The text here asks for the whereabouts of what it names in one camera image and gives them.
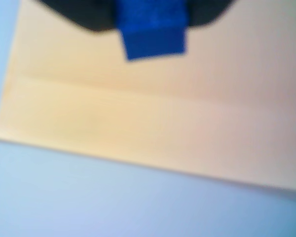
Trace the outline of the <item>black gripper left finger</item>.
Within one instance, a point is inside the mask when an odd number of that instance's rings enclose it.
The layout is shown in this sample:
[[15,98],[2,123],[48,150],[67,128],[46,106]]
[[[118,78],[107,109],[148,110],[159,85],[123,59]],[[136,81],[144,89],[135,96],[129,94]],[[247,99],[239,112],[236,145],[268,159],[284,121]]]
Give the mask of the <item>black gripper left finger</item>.
[[114,0],[41,0],[40,2],[90,31],[104,32],[116,28]]

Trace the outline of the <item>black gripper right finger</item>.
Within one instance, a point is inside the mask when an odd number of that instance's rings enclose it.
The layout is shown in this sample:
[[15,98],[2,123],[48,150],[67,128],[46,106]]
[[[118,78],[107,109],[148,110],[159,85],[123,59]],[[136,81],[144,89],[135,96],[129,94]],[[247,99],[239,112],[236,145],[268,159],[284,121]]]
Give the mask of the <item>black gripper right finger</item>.
[[224,15],[234,0],[187,0],[188,27],[204,27]]

